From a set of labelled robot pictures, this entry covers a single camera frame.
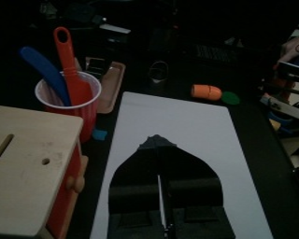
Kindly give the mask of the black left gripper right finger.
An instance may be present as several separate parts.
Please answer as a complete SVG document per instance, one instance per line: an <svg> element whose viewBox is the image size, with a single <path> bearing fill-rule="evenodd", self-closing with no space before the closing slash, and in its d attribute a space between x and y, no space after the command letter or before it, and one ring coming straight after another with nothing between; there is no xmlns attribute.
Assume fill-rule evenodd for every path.
<svg viewBox="0 0 299 239"><path fill-rule="evenodd" d="M166 239L235 239L210 165L159 135L156 163Z"/></svg>

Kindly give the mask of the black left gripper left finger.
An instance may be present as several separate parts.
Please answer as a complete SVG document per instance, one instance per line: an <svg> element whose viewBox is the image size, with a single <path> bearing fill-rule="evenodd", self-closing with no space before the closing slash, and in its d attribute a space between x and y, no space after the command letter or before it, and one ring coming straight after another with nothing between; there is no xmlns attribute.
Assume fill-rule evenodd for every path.
<svg viewBox="0 0 299 239"><path fill-rule="evenodd" d="M112 176L107 239L163 239L156 139L147 138Z"/></svg>

